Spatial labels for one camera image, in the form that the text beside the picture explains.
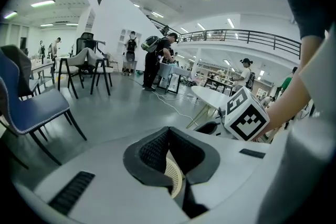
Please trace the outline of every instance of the floor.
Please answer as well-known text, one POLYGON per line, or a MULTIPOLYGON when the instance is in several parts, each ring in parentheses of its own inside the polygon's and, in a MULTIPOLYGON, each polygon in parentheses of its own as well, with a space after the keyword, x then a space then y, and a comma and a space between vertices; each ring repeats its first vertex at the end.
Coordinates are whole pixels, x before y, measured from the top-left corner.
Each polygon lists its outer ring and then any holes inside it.
MULTIPOLYGON (((186 127, 191 120, 178 115, 154 93, 142 90, 142 78, 136 75, 128 77, 119 73, 113 74, 113 87, 109 97, 103 78, 100 79, 98 87, 95 87, 93 95, 90 95, 90 77, 85 77, 84 89, 81 88, 78 77, 75 77, 78 100, 75 99, 71 87, 70 90, 67 89, 67 79, 61 80, 61 93, 68 100, 74 118, 88 140, 84 141, 64 116, 42 128, 48 142, 38 133, 37 137, 59 161, 65 163, 104 141, 160 126, 186 127)), ((158 89, 157 92, 164 94, 162 89, 158 89)), ((179 93, 192 94, 192 91, 191 88, 181 85, 179 93)), ((170 99, 182 96, 170 93, 167 95, 170 99)), ((191 117, 204 105, 200 100, 195 104, 195 99, 191 97, 166 102, 175 106, 181 114, 191 117)), ((12 178, 21 181, 28 188, 34 189, 45 176, 58 168, 29 135, 16 138, 5 132, 2 139, 11 151, 29 166, 29 170, 26 170, 15 161, 10 163, 12 178)))

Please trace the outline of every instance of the railing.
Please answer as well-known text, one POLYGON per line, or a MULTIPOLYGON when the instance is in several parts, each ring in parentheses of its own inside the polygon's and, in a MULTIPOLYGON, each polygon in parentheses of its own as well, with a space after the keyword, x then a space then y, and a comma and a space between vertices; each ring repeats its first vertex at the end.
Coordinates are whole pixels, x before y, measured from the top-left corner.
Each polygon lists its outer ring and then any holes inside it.
POLYGON ((269 33, 241 29, 214 29, 198 31, 180 36, 181 42, 191 41, 233 41, 246 44, 262 44, 280 49, 301 58, 301 43, 295 40, 269 33))
MULTIPOLYGON (((157 20, 154 20, 154 19, 152 19, 152 18, 150 18, 150 17, 148 17, 148 19, 156 26, 156 28, 161 32, 162 30, 163 30, 163 28, 166 26, 166 25, 164 25, 163 23, 161 23, 161 22, 158 22, 157 20)), ((177 41, 177 43, 179 43, 180 42, 180 40, 181 40, 181 33, 179 33, 178 31, 176 31, 176 30, 174 30, 173 28, 170 28, 169 27, 169 30, 168 30, 168 32, 167 32, 167 35, 169 35, 169 34, 171 34, 171 33, 177 33, 177 35, 178 35, 178 41, 177 41)))

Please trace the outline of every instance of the beige mesh object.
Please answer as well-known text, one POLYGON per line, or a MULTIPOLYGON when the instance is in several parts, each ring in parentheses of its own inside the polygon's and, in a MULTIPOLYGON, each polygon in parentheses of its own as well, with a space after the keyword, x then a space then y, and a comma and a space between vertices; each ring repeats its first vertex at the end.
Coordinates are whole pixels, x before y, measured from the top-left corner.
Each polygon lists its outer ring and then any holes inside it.
POLYGON ((182 188, 182 173, 179 167, 171 159, 166 158, 166 162, 167 165, 164 174, 173 180, 171 196, 172 198, 175 198, 182 188))

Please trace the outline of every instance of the white cube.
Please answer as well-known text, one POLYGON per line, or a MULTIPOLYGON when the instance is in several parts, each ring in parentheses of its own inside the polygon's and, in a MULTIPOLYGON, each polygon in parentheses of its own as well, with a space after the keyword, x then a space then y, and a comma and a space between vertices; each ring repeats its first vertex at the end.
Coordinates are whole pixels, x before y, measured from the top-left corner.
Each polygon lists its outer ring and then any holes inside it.
POLYGON ((268 123, 264 107, 246 87, 227 102, 224 127, 237 139, 251 141, 268 123))

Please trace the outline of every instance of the hair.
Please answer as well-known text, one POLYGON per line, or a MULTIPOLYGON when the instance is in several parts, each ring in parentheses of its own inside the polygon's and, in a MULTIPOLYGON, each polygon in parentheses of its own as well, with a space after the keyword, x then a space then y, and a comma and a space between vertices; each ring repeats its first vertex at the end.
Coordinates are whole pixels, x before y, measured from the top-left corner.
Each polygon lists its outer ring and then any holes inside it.
POLYGON ((241 63, 248 63, 248 65, 252 65, 253 64, 253 61, 250 61, 248 58, 245 58, 244 60, 240 60, 241 63))
POLYGON ((177 39, 178 39, 177 33, 170 33, 168 36, 169 37, 174 37, 175 41, 177 41, 177 39))

